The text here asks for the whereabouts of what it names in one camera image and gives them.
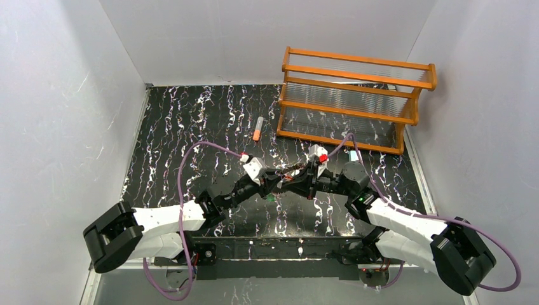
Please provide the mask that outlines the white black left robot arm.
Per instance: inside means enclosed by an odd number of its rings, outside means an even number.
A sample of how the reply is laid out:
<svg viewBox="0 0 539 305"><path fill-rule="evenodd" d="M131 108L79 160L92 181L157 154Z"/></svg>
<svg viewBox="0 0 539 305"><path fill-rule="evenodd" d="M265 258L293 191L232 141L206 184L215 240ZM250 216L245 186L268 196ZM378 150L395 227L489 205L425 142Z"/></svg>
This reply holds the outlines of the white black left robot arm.
<svg viewBox="0 0 539 305"><path fill-rule="evenodd" d="M196 199L183 205L134 208L127 201L113 205L83 231L93 268L108 273L126 261L149 257L180 259L192 245L188 233L214 227L224 211L258 194L275 193L290 168L269 168L251 177L253 170L237 181L221 176Z"/></svg>

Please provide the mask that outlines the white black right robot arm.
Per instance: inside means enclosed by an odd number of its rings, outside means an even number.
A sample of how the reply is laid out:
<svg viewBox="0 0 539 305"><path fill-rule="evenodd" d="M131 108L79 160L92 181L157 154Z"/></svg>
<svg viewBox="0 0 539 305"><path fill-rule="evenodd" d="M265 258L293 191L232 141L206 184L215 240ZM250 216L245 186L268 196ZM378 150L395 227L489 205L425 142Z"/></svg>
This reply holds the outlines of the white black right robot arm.
<svg viewBox="0 0 539 305"><path fill-rule="evenodd" d="M346 163L338 175L318 168L318 163L308 162L286 177L280 189L308 199L318 192L346 196L348 213L374 226L362 240L368 254L422 267L461 295L470 295L496 266L494 255L465 219L427 219L384 200L358 161Z"/></svg>

